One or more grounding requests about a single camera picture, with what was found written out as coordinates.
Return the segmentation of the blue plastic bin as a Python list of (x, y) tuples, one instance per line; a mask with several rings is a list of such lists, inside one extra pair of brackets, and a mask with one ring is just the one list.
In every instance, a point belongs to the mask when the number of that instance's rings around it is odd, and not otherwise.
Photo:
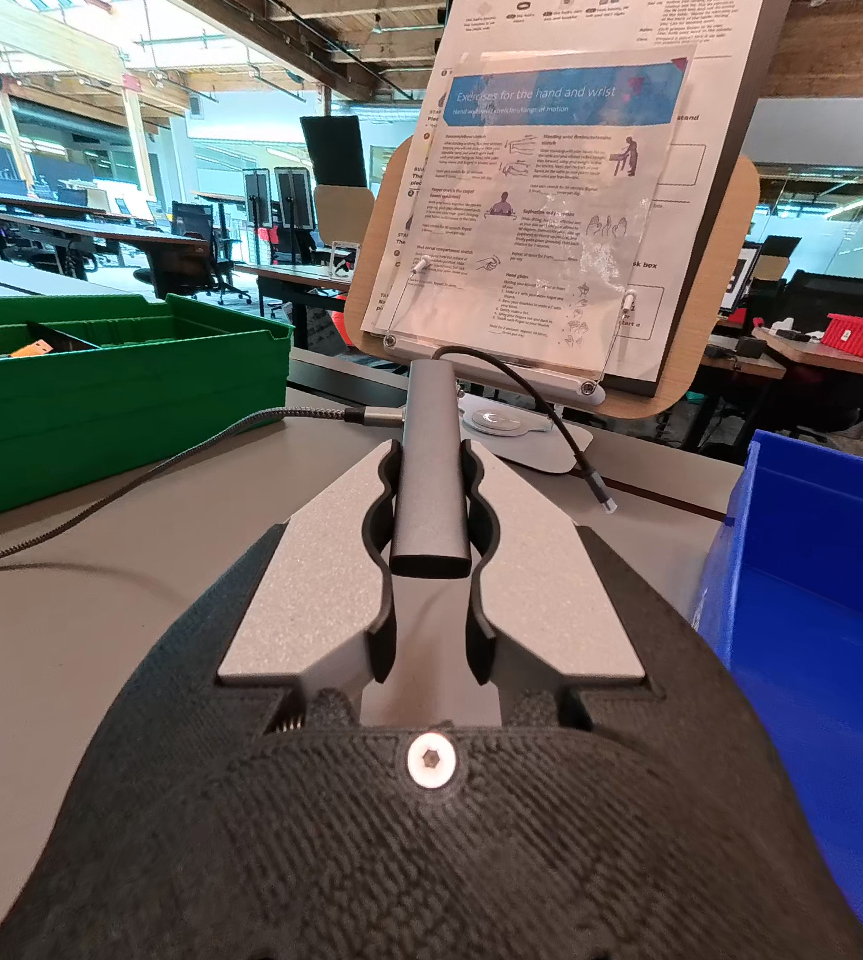
[(863, 923), (863, 458), (756, 432), (690, 619), (766, 727)]

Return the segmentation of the black square panel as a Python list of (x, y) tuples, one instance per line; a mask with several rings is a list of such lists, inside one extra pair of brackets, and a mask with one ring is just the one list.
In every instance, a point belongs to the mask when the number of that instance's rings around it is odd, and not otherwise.
[(358, 116), (302, 116), (300, 124), (317, 186), (368, 187)]

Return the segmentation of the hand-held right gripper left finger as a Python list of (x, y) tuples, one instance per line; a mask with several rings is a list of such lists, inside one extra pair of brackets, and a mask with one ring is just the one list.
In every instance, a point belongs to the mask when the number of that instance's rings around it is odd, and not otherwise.
[(401, 444), (381, 443), (285, 524), (218, 667), (225, 686), (366, 687), (369, 642), (394, 636), (390, 475)]

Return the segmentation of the small wooden document stand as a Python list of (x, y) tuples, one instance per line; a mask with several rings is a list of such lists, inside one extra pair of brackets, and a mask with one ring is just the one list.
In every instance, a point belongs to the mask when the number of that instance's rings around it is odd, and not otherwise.
[(361, 252), (375, 195), (368, 187), (318, 184), (313, 199), (318, 233), (329, 250), (329, 277), (334, 278), (339, 270), (339, 250), (351, 252), (353, 258)]

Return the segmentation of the grey USB hub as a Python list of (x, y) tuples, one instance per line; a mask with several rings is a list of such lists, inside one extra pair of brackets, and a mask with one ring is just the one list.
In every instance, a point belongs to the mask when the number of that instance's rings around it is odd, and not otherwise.
[(472, 567), (458, 383), (450, 362), (411, 363), (389, 567), (413, 579), (462, 580)]

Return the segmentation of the green plastic bin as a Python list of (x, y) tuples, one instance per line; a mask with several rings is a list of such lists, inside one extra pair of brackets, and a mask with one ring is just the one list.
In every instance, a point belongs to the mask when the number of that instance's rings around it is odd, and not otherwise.
[(293, 336), (172, 294), (0, 297), (0, 513), (283, 405)]

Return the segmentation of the white desk with black legs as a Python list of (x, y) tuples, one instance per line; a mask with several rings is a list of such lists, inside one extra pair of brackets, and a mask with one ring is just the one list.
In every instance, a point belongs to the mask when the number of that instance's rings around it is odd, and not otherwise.
[(293, 344), (303, 351), (310, 346), (309, 310), (321, 309), (328, 315), (332, 312), (342, 313), (351, 288), (348, 275), (334, 277), (328, 268), (322, 266), (259, 266), (243, 263), (235, 270), (255, 278), (260, 317), (267, 316), (266, 301), (275, 300), (291, 306)]

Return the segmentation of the long wooden desk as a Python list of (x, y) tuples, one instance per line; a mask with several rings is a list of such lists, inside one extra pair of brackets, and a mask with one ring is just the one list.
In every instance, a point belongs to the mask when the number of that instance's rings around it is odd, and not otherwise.
[(69, 221), (0, 213), (6, 225), (24, 239), (38, 241), (67, 254), (95, 254), (98, 242), (107, 248), (125, 245), (142, 252), (148, 262), (157, 299), (193, 296), (216, 288), (211, 246), (204, 239), (178, 236), (110, 222)]

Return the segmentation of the wooden desk with black legs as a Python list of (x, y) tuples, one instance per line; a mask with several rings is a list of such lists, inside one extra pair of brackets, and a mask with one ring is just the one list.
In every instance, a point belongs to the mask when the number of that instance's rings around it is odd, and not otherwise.
[(723, 338), (705, 347), (690, 386), (703, 399), (682, 450), (740, 464), (757, 431), (827, 443), (831, 426), (863, 416), (863, 358), (761, 328), (752, 339), (757, 356)]

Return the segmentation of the white instruction sheet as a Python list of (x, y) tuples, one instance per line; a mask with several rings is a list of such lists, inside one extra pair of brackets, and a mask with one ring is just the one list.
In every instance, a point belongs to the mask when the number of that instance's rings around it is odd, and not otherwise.
[(363, 331), (382, 337), (386, 348), (398, 355), (430, 354), (440, 347), (396, 342), (392, 336), (368, 332), (366, 326), (390, 291), (411, 225), (408, 199), (421, 184), (453, 72), (467, 55), (614, 52), (694, 43), (697, 50), (604, 371), (573, 375), (513, 360), (537, 369), (547, 382), (561, 381), (572, 393), (579, 390), (581, 379), (596, 382), (603, 374), (656, 382), (761, 8), (761, 2), (454, 2), (411, 140)]

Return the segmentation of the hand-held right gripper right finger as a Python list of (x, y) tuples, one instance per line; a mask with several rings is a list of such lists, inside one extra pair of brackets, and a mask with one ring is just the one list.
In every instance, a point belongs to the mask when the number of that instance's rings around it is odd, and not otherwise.
[(573, 519), (476, 440), (461, 445), (465, 650), (496, 687), (630, 687), (646, 671)]

